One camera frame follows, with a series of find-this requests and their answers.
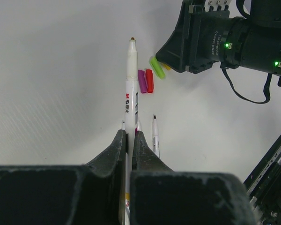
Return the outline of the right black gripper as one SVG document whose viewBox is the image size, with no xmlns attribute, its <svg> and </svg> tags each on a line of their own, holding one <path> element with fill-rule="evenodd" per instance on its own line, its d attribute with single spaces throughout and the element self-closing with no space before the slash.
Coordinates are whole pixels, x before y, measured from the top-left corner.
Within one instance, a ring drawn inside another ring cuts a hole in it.
<svg viewBox="0 0 281 225">
<path fill-rule="evenodd" d="M 198 74 L 221 62 L 235 69 L 224 51 L 233 19 L 229 0 L 184 0 L 175 29 L 156 59 L 176 72 Z"/>
</svg>

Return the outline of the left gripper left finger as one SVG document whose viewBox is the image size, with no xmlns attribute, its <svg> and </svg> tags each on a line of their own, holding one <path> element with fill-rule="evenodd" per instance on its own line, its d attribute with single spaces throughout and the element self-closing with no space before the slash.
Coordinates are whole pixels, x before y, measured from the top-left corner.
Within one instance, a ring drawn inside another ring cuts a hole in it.
<svg viewBox="0 0 281 225">
<path fill-rule="evenodd" d="M 126 133 L 82 165 L 0 165 L 0 225 L 123 225 Z"/>
</svg>

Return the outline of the orange marker pen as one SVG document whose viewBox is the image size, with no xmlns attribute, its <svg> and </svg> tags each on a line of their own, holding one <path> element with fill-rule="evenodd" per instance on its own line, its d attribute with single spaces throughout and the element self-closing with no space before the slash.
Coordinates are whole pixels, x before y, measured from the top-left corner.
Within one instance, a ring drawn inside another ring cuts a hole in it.
<svg viewBox="0 0 281 225">
<path fill-rule="evenodd" d="M 125 224 L 130 224 L 130 175 L 133 162 L 135 130 L 138 120 L 138 54 L 136 40 L 129 40 L 127 52 L 126 90 L 125 90 L 125 133 L 126 133 L 126 166 L 125 166 Z"/>
</svg>

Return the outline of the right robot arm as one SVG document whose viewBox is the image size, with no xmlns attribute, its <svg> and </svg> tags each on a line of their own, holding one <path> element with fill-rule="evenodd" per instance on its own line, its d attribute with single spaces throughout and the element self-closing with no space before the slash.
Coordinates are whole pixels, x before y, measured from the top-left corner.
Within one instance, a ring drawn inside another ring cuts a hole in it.
<svg viewBox="0 0 281 225">
<path fill-rule="evenodd" d="M 178 73 L 206 71 L 215 63 L 228 69 L 267 73 L 263 88 L 270 100 L 273 75 L 281 87 L 281 0 L 253 0 L 249 13 L 236 2 L 240 16 L 230 17 L 228 0 L 184 0 L 172 35 L 156 59 Z"/>
</svg>

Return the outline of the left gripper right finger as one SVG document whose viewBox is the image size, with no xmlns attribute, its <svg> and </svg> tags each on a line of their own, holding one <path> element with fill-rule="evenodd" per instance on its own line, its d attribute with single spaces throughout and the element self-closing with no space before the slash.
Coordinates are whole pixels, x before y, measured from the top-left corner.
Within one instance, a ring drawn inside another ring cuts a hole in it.
<svg viewBox="0 0 281 225">
<path fill-rule="evenodd" d="M 249 198 L 233 174 L 176 172 L 148 147 L 139 131 L 130 178 L 133 225 L 254 225 Z"/>
</svg>

